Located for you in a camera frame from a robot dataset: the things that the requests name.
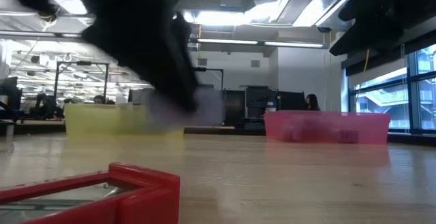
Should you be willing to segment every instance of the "yellow plastic container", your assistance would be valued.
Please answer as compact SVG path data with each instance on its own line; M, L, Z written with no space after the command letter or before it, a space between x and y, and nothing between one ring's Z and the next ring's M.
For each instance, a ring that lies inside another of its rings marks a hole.
M65 105L68 136L78 135L165 135L183 136L183 131L156 132L150 130L145 106L132 104Z

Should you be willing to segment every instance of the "red tray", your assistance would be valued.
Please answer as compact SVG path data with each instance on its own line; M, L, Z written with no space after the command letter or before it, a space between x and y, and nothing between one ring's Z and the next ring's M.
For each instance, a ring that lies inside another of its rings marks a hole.
M108 182L127 193L26 221L26 224L177 224L180 178L134 165L113 163L107 172L18 185L0 191L0 204Z

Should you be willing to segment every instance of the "pink bin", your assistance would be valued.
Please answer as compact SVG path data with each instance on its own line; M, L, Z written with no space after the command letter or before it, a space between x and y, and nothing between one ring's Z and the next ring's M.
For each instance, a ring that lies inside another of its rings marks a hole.
M265 114L266 137L284 142L386 144L390 115L278 111Z

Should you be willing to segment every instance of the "table surface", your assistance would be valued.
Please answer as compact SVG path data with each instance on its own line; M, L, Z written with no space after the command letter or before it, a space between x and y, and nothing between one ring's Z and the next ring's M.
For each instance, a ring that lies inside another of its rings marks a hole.
M395 144L291 144L228 135L18 136L13 144L0 143L0 187L104 170L114 161L180 175L180 223L436 219L436 150ZM106 192L90 187L55 198L95 200Z

